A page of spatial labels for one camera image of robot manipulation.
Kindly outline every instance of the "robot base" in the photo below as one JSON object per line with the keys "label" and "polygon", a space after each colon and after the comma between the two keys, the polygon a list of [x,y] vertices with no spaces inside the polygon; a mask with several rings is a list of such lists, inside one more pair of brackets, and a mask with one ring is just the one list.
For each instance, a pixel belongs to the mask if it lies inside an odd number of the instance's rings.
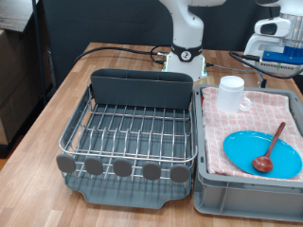
{"label": "robot base", "polygon": [[191,62],[181,62],[178,56],[169,53],[162,71],[188,74],[194,81],[207,77],[205,57],[203,55],[197,56]]}

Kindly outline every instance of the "wooden table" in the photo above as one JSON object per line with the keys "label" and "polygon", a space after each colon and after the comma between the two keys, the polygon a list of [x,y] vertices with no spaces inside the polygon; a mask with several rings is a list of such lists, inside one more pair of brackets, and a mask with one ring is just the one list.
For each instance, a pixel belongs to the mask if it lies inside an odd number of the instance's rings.
{"label": "wooden table", "polygon": [[[88,49],[112,44],[90,44]],[[149,46],[123,45],[149,51]],[[205,50],[207,62],[245,69],[226,51]],[[159,71],[149,56],[120,51],[99,51],[85,56],[72,69],[58,92],[32,126],[20,146],[0,172],[0,226],[294,226],[298,223],[203,215],[194,209],[192,195],[169,201],[160,210],[95,205],[65,186],[57,168],[56,156],[62,151],[58,141],[80,98],[99,68]],[[226,75],[245,79],[246,86],[257,87],[255,73],[208,68],[208,78],[197,83],[219,84]],[[268,79],[269,88],[295,91],[293,80]]]}

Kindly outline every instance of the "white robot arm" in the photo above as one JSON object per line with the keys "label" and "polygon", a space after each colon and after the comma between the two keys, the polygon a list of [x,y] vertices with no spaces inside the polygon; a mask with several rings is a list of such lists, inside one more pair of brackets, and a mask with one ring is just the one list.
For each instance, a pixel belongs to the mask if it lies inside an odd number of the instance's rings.
{"label": "white robot arm", "polygon": [[261,20],[244,55],[247,61],[267,72],[293,75],[303,68],[303,0],[256,0],[264,7],[281,7],[276,18]]}
{"label": "white robot arm", "polygon": [[160,0],[167,7],[173,22],[173,41],[166,71],[186,73],[196,81],[206,76],[202,55],[203,21],[188,7],[213,7],[226,0]]}

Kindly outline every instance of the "brown spoon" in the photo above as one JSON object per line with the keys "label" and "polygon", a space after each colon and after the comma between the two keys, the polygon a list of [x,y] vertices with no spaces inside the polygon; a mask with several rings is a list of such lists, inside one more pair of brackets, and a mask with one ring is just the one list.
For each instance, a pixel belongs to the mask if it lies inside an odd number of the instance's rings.
{"label": "brown spoon", "polygon": [[280,126],[278,127],[277,131],[276,131],[276,135],[271,143],[271,146],[268,148],[267,152],[265,155],[260,156],[258,158],[256,158],[253,161],[253,166],[260,172],[269,172],[273,169],[273,163],[269,157],[269,155],[272,152],[272,149],[274,148],[276,141],[278,139],[278,137],[280,136],[280,134],[282,133],[282,131],[284,130],[286,123],[282,122],[280,124]]}

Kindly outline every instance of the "dark background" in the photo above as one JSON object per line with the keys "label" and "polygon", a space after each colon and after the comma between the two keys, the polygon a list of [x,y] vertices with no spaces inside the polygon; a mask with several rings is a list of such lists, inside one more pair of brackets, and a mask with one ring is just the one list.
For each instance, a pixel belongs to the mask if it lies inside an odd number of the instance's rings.
{"label": "dark background", "polygon": [[[172,20],[158,0],[44,0],[59,86],[90,42],[171,44]],[[254,0],[227,0],[213,8],[190,8],[205,23],[204,49],[241,50],[269,9]],[[278,16],[279,8],[273,9]]]}

